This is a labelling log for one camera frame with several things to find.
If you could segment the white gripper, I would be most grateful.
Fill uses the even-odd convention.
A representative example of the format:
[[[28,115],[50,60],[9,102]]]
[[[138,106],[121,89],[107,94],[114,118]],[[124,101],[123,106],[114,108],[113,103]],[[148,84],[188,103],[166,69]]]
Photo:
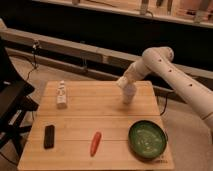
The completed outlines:
[[[117,85],[124,89],[130,84],[141,79],[141,75],[136,71],[133,65],[130,65],[124,74],[117,80]]]

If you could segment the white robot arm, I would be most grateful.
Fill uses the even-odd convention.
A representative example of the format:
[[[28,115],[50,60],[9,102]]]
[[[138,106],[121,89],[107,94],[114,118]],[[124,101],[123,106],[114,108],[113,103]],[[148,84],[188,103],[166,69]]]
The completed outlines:
[[[123,92],[123,102],[128,104],[132,101],[136,93],[136,81],[154,72],[169,84],[213,132],[213,91],[179,70],[171,63],[173,58],[174,52],[170,47],[146,49],[142,57],[133,62],[117,80]]]

